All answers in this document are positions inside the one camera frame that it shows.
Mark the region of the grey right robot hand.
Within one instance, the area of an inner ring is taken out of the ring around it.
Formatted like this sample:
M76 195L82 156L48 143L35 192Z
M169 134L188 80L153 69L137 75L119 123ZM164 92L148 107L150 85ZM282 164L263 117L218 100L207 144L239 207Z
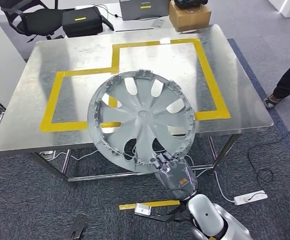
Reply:
M199 183L195 173L183 158L177 158L165 151L152 158L155 176L167 189L173 199L186 201L197 193Z

